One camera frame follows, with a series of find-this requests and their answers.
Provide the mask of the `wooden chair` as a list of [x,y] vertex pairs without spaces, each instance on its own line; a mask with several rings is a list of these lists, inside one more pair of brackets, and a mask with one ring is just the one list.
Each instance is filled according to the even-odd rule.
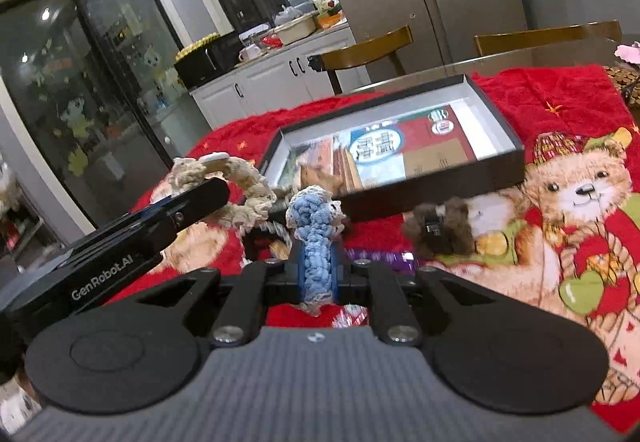
[[623,32],[617,20],[608,20],[564,27],[480,34],[474,36],[474,44],[478,55],[489,56],[511,52],[511,50],[526,50],[526,48],[579,41],[586,38],[607,38],[620,43]]
[[308,66],[315,72],[326,72],[335,95],[342,95],[343,89],[337,78],[338,70],[354,69],[372,62],[388,58],[396,76],[405,76],[406,70],[401,64],[398,50],[413,43],[413,35],[409,26],[400,27],[387,32],[378,38],[331,50],[323,54],[308,57]]

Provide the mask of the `red teddy bear blanket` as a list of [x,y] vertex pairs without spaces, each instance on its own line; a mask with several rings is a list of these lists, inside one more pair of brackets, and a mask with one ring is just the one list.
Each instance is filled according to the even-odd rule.
[[[600,66],[518,68],[473,81],[525,144],[525,181],[469,201],[471,255],[416,254],[401,232],[410,213],[349,225],[345,247],[382,258],[413,251],[414,266],[436,262],[597,332],[611,366],[591,408],[615,430],[632,431],[639,427],[639,128]],[[221,150],[259,162],[280,128],[380,96],[332,97],[236,120],[188,156]],[[206,265],[238,274],[244,252],[232,232],[195,224],[111,302]]]

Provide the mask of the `wooden chair right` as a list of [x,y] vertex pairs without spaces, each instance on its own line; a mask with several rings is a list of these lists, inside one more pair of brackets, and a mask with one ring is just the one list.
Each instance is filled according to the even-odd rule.
[[489,56],[511,52],[511,50],[526,50],[526,48],[579,41],[586,38],[607,38],[620,43],[623,32],[617,20],[608,20],[564,27],[480,34],[474,36],[474,44],[478,55]]

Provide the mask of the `cream plastic basin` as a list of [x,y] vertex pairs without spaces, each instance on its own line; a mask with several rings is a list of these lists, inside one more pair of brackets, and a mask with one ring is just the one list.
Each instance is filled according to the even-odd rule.
[[274,29],[274,33],[283,46],[303,40],[303,38],[307,38],[307,36],[316,31],[317,25],[316,20],[314,20],[314,14],[300,16]]

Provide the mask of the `blue crochet scrunchie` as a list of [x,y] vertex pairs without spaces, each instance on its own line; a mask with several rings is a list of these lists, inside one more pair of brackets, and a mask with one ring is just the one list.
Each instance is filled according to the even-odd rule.
[[301,189],[288,203],[286,226],[298,249],[293,254],[300,298],[296,307],[312,317],[319,317],[322,307],[334,302],[334,243],[345,219],[341,202],[319,185]]

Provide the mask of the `pink white cloth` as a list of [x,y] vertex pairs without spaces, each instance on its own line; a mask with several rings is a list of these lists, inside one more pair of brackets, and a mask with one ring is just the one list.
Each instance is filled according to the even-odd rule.
[[640,42],[634,44],[620,44],[617,46],[614,56],[626,64],[633,64],[634,67],[640,66]]

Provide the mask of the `wooden chair left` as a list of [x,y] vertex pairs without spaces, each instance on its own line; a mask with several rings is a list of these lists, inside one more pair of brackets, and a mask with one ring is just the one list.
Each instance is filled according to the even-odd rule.
[[337,78],[338,70],[354,69],[372,62],[388,58],[396,76],[405,76],[406,70],[401,64],[398,50],[413,43],[413,35],[409,26],[400,27],[387,32],[378,38],[331,50],[323,54],[308,57],[308,66],[315,72],[326,72],[335,95],[342,95],[343,89]]

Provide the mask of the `black white lace scrunchie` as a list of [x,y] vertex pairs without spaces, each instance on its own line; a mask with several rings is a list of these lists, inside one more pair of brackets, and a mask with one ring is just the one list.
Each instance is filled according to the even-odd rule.
[[243,229],[239,237],[243,248],[242,267],[267,259],[286,260],[293,244],[288,229],[278,222],[257,223],[251,229]]

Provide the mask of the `purple foil snack bar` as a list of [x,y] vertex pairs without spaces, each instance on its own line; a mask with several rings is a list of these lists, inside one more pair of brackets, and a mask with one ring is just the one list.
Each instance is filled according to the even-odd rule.
[[371,262],[384,262],[396,273],[410,274],[416,270],[418,261],[411,251],[382,251],[361,248],[347,248],[345,250],[349,260],[368,260]]

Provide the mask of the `brown fuzzy hair clip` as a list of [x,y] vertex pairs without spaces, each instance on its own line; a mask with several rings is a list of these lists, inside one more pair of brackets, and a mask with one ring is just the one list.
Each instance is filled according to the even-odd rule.
[[450,198],[442,205],[421,203],[406,217],[400,230],[422,260],[474,252],[469,206],[458,197]]

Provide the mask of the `red lighter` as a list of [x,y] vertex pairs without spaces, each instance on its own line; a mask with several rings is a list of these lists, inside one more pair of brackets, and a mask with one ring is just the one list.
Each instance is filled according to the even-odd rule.
[[369,324],[369,312],[364,306],[345,304],[340,307],[331,321],[332,328],[349,328]]

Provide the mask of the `white mug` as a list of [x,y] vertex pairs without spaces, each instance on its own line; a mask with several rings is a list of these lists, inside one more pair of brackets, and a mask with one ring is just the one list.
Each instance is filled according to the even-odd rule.
[[239,61],[252,61],[262,56],[262,49],[257,44],[250,44],[240,50]]

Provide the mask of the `glass sliding door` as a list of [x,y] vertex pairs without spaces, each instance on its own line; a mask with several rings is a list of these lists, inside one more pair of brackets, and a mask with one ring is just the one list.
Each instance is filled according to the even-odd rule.
[[210,130],[175,69],[178,50],[158,0],[1,5],[1,79],[94,226],[129,211]]

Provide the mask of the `brown woven coaster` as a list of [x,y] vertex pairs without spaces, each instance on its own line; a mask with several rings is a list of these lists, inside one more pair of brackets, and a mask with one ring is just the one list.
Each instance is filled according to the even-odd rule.
[[628,68],[604,66],[608,77],[629,107],[638,107],[640,102],[639,72]]

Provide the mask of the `cream crochet scrunchie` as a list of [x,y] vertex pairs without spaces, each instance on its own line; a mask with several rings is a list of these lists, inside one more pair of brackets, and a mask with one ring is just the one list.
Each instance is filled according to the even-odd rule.
[[171,194],[193,193],[200,221],[237,232],[264,224],[277,201],[274,190],[253,163],[223,151],[179,157],[167,176]]

